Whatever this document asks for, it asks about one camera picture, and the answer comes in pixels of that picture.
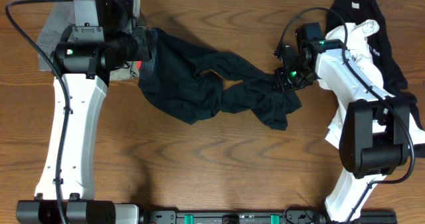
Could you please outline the black leggings red waistband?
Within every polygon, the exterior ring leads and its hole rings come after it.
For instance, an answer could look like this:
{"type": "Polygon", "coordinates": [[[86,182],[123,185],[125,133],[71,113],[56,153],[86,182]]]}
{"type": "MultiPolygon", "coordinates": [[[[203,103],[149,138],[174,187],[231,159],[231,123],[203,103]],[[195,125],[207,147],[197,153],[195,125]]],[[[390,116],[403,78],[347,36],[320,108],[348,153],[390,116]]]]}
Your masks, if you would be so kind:
{"type": "Polygon", "coordinates": [[[271,129],[286,130],[301,108],[293,91],[274,90],[274,77],[241,56],[191,44],[160,28],[149,32],[152,59],[139,69],[138,86],[164,113],[188,124],[219,112],[251,110],[271,129]]]}

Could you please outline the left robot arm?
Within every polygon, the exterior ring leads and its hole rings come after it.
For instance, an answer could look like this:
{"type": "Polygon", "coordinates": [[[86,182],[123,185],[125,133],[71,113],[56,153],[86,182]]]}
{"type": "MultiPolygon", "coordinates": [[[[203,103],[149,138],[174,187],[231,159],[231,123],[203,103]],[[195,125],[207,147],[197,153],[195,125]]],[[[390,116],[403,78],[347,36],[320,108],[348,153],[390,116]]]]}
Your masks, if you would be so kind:
{"type": "Polygon", "coordinates": [[[20,200],[20,223],[143,223],[131,203],[98,201],[93,179],[96,130],[110,73],[151,59],[139,0],[72,0],[74,22],[50,54],[55,107],[44,169],[32,200],[20,200]]]}

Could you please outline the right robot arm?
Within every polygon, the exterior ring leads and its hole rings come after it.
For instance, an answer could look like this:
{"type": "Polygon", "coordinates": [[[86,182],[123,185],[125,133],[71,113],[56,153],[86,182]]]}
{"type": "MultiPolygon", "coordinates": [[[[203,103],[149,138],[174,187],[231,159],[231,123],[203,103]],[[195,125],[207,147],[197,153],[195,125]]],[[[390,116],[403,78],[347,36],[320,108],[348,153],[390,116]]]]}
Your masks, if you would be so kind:
{"type": "Polygon", "coordinates": [[[378,184],[404,182],[414,168],[414,126],[407,101],[371,80],[347,47],[349,33],[330,39],[318,23],[296,29],[297,46],[280,41],[274,51],[283,66],[276,88],[295,91],[322,81],[339,102],[334,142],[343,169],[316,223],[387,222],[391,214],[361,209],[378,184]]]}

